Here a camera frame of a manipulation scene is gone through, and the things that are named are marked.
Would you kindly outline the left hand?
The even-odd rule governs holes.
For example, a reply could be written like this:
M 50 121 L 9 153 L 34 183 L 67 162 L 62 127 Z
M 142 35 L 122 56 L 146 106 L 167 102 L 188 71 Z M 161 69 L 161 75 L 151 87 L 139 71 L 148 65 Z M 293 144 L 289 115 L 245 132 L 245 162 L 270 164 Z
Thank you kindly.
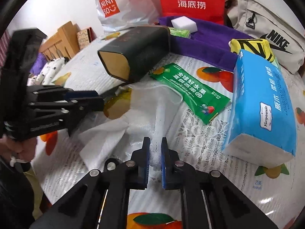
M 9 162 L 10 156 L 15 153 L 19 159 L 31 162 L 35 157 L 36 145 L 37 138 L 18 142 L 4 134 L 1 138 L 1 157 Z

